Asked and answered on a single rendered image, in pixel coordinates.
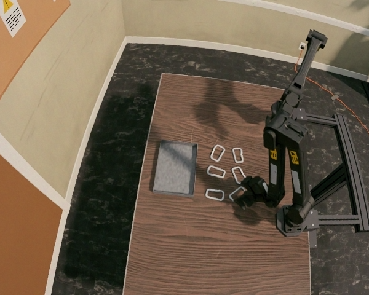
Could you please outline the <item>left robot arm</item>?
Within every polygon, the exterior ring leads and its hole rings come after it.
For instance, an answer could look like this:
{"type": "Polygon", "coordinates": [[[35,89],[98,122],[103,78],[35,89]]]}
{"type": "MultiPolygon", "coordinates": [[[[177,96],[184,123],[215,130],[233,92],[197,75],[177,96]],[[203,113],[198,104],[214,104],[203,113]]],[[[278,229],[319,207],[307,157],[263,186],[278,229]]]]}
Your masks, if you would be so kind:
{"type": "Polygon", "coordinates": [[[315,204],[308,183],[307,136],[309,129],[286,114],[276,114],[263,129],[263,144],[269,148],[269,185],[260,176],[247,176],[241,185],[246,197],[276,208],[285,197],[286,147],[290,160],[293,198],[292,206],[283,208],[284,232],[303,230],[302,222],[315,204]],[[273,149],[270,150],[270,149],[273,149]],[[257,194],[257,195],[256,195],[257,194]],[[310,195],[310,196],[309,196],[310,195]],[[301,223],[301,224],[300,224],[301,223]]]}

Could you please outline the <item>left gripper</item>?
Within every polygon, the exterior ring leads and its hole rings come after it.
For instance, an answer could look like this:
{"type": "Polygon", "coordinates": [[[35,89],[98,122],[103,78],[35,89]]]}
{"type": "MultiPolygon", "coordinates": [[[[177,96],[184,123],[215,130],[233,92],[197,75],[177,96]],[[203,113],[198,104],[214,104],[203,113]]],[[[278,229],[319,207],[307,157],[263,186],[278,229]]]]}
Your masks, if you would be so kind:
{"type": "Polygon", "coordinates": [[[257,201],[257,199],[256,199],[256,201],[251,201],[251,200],[248,200],[248,198],[246,197],[246,193],[247,193],[248,191],[245,191],[243,194],[242,194],[242,196],[241,197],[239,197],[239,198],[237,198],[236,200],[234,200],[234,202],[235,203],[237,203],[243,210],[245,210],[246,209],[246,206],[245,206],[245,203],[243,202],[243,201],[245,201],[246,202],[246,204],[247,204],[247,206],[248,207],[251,207],[253,204],[254,204],[254,202],[258,202],[257,201]]]}

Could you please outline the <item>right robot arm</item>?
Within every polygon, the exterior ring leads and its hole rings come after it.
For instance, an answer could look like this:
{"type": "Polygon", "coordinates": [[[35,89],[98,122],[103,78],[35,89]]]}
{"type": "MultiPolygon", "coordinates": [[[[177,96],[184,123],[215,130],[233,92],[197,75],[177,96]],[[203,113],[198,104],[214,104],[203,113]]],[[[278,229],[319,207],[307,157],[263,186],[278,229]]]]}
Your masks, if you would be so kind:
{"type": "Polygon", "coordinates": [[[326,35],[316,30],[309,31],[309,34],[306,38],[306,41],[308,41],[307,52],[302,60],[297,75],[293,78],[292,83],[290,85],[287,84],[280,99],[282,101],[279,100],[277,101],[277,110],[278,110],[277,114],[284,113],[289,118],[293,119],[292,110],[294,110],[293,108],[297,108],[300,101],[303,99],[304,96],[303,90],[306,81],[306,76],[312,65],[315,54],[316,52],[319,51],[320,48],[324,49],[327,40],[328,38],[326,37],[326,35]]]}

